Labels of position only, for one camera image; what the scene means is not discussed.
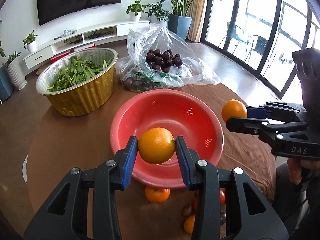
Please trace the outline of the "right hand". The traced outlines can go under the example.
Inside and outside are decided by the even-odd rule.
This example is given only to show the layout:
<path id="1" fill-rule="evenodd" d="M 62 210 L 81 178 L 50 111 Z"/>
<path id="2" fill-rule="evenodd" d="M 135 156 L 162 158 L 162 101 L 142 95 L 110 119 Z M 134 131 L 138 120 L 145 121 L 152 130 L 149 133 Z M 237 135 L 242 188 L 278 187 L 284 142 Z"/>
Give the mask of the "right hand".
<path id="1" fill-rule="evenodd" d="M 287 160 L 287 166 L 290 181 L 298 185 L 302 180 L 302 168 L 319 170 L 320 162 L 319 160 L 298 160 L 289 158 Z"/>

